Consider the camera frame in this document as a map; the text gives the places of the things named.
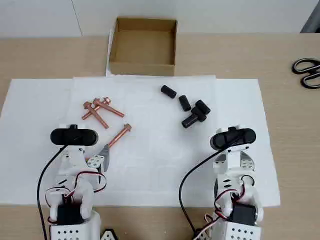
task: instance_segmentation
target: wooden table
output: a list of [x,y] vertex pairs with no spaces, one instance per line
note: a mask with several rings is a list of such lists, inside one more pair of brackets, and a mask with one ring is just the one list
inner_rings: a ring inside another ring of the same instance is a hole
[[[103,76],[107,38],[2,39],[0,53],[2,107],[12,78]],[[265,209],[265,240],[320,236],[320,90],[301,87],[300,76],[291,73],[292,62],[303,57],[320,58],[320,34],[177,36],[176,75],[259,79],[281,193],[281,207]],[[102,228],[114,228],[121,240],[191,237],[179,208],[99,207],[97,211]],[[211,211],[189,209],[199,227],[203,214]],[[42,240],[37,208],[1,206],[0,238]]]

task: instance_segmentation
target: screw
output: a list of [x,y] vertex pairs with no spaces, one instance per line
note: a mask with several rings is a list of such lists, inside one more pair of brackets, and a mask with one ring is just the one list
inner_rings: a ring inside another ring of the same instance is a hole
[[113,144],[115,144],[123,135],[126,134],[126,132],[131,131],[131,125],[130,124],[125,124],[124,128],[109,142],[108,146],[111,148]]
[[101,108],[104,108],[105,110],[108,110],[119,117],[123,118],[125,115],[122,112],[119,112],[118,110],[115,110],[113,107],[110,107],[108,104],[104,104],[103,102],[100,102],[98,98],[95,98],[92,102],[95,106],[100,106]]
[[[105,97],[102,103],[109,105],[109,104],[111,103],[111,99],[108,98],[108,97]],[[100,107],[99,105],[96,105],[93,110],[97,111],[99,108],[101,108],[101,107]],[[87,118],[90,117],[91,115],[92,115],[91,112],[87,112],[85,115],[82,116],[82,120],[87,119]]]
[[109,128],[108,124],[102,119],[102,117],[92,108],[91,102],[86,101],[83,106],[103,125],[105,129]]

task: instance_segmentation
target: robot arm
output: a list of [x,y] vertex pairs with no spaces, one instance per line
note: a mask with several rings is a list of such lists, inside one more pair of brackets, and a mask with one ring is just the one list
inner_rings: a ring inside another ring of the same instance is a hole
[[101,219],[93,211],[93,198],[94,193],[102,191],[107,184],[105,176],[99,172],[105,158],[95,155],[88,163],[84,156],[85,147],[94,145],[97,140],[95,131],[80,129],[77,125],[51,133],[54,144],[67,145],[61,153],[55,183],[45,193],[50,208],[51,240],[100,239]]
[[[255,163],[248,155],[249,145],[256,140],[250,128],[230,127],[220,130],[211,139],[211,146],[219,150],[227,140],[234,139],[237,131],[245,136],[223,151],[213,162],[214,212],[209,235],[217,240],[259,240],[264,210],[256,189]],[[197,240],[210,239],[202,229]]]

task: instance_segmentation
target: black rubber part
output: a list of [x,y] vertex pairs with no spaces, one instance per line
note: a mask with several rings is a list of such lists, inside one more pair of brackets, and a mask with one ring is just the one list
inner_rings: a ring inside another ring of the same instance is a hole
[[179,97],[179,102],[181,104],[181,107],[183,109],[183,111],[188,112],[191,110],[191,106],[190,103],[188,101],[188,98],[186,97],[186,95],[182,95]]
[[239,138],[233,146],[252,144],[256,140],[256,133],[251,128],[236,129],[235,126],[232,126],[228,128],[228,131],[214,135],[210,140],[210,145],[214,150],[220,150],[241,133],[243,137]]
[[177,92],[174,91],[173,89],[171,89],[170,87],[168,87],[167,85],[163,85],[161,87],[161,92],[164,93],[165,95],[167,95],[168,97],[174,99],[177,95]]
[[196,101],[195,106],[198,107],[204,115],[208,115],[211,112],[211,109],[202,100]]
[[98,141],[98,134],[91,129],[77,129],[77,125],[70,128],[57,128],[51,132],[50,139],[55,145],[92,146]]
[[187,117],[185,120],[181,122],[182,126],[187,129],[189,128],[192,124],[194,124],[196,121],[198,121],[198,116],[195,114],[190,115]]
[[191,109],[191,112],[198,117],[198,121],[201,123],[207,119],[207,116],[196,106]]

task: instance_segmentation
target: black rubber cylinder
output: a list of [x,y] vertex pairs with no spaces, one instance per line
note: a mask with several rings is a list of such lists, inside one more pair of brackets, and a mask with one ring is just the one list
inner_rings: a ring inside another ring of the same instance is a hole
[[161,92],[163,92],[165,95],[167,95],[168,97],[174,99],[177,95],[177,92],[174,91],[173,89],[171,89],[170,87],[168,87],[167,85],[163,85],[161,87]]
[[207,119],[207,116],[196,106],[192,108],[191,112],[198,117],[198,121],[201,123]]
[[195,106],[198,107],[204,115],[211,112],[211,109],[202,100],[196,101]]
[[192,124],[194,124],[196,121],[198,121],[198,116],[195,114],[190,115],[187,117],[185,120],[181,122],[182,126],[187,129],[190,127]]
[[188,112],[191,110],[191,106],[190,103],[188,101],[188,98],[186,97],[186,95],[182,95],[179,97],[179,102],[181,104],[181,107],[183,109],[183,111]]

